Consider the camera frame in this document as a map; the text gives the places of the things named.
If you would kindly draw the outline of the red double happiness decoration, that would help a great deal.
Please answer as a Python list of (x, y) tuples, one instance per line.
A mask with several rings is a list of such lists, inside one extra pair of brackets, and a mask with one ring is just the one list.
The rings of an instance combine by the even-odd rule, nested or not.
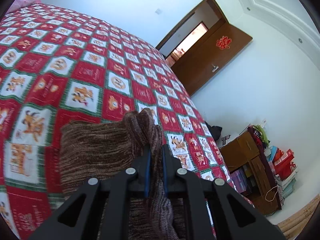
[(220, 39), (216, 41), (216, 46), (220, 50), (229, 49), (232, 39), (228, 36), (222, 36)]

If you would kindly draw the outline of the brown wooden cabinet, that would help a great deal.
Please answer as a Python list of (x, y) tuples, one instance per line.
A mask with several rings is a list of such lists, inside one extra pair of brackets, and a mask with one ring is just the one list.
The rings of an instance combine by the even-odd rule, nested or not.
[(277, 184), (266, 157), (259, 152), (248, 131), (220, 148), (230, 173), (242, 169), (248, 189), (241, 193), (264, 215), (281, 210)]

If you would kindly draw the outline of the black bag by bed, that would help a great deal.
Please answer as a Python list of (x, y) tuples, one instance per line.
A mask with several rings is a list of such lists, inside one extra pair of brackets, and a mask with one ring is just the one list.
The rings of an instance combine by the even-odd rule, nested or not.
[(205, 122), (208, 130), (210, 131), (211, 136), (215, 141), (217, 141), (221, 137), (222, 127), (220, 126), (210, 126), (207, 122)]

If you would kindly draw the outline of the red white patterned bedspread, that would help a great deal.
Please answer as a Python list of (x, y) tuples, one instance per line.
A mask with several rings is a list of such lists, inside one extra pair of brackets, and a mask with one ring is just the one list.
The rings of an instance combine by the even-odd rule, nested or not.
[(27, 239), (64, 201), (61, 128), (150, 109), (182, 167), (233, 185), (204, 119), (164, 57), (106, 21), (35, 3), (1, 21), (1, 216)]

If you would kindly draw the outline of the white wall switch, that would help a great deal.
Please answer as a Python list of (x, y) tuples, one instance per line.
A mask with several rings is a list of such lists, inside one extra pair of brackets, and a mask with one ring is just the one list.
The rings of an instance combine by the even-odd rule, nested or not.
[(157, 14), (157, 15), (160, 15), (161, 13), (162, 13), (162, 11), (161, 11), (161, 9), (157, 9), (156, 11), (155, 11), (155, 13)]

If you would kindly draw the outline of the purple box in cabinet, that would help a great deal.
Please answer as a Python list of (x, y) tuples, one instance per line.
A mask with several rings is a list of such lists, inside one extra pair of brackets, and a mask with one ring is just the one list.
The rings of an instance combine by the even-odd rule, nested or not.
[(243, 193), (247, 191), (248, 184), (247, 184), (246, 176), (242, 169), (238, 169), (232, 172), (231, 178), (238, 192)]

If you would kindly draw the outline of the brown wooden door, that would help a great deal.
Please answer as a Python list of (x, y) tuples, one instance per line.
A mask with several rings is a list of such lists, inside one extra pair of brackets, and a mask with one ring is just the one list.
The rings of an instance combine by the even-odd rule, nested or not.
[[(216, 41), (232, 39), (229, 49), (220, 50)], [(189, 95), (193, 95), (242, 51), (253, 38), (239, 28), (219, 20), (171, 67)], [(212, 65), (219, 66), (212, 73)]]

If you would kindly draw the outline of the red gift bag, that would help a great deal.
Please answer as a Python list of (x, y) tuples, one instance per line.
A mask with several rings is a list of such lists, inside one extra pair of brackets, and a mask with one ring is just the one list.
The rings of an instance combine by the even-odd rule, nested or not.
[(272, 161), (274, 165), (275, 173), (280, 177), (281, 180), (285, 180), (289, 177), (294, 168), (296, 168), (293, 162), (295, 155), (291, 149), (286, 152), (277, 148), (276, 155)]

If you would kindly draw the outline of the pink pillow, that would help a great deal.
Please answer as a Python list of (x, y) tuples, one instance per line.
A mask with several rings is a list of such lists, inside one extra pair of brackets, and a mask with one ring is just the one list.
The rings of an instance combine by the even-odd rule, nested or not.
[(40, 0), (14, 0), (10, 8), (7, 10), (6, 14), (15, 12), (18, 9), (27, 7), (34, 3), (40, 3), (40, 2), (41, 2)]

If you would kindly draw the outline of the brown striped knit sweater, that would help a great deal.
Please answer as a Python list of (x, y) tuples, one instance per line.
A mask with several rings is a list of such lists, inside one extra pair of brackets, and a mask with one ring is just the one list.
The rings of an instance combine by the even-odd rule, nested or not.
[(162, 129), (152, 110), (126, 113), (121, 121), (94, 124), (70, 121), (61, 129), (60, 176), (63, 196), (89, 177), (104, 180), (131, 166), (151, 146), (151, 186), (146, 200), (131, 200), (129, 239), (185, 239), (182, 200), (169, 200), (162, 180)]

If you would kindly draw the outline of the clothes pile on cabinet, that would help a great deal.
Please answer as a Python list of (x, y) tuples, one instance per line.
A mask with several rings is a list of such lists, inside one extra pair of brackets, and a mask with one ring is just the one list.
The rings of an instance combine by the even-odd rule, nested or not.
[(247, 128), (260, 153), (269, 147), (270, 141), (261, 125), (249, 125)]

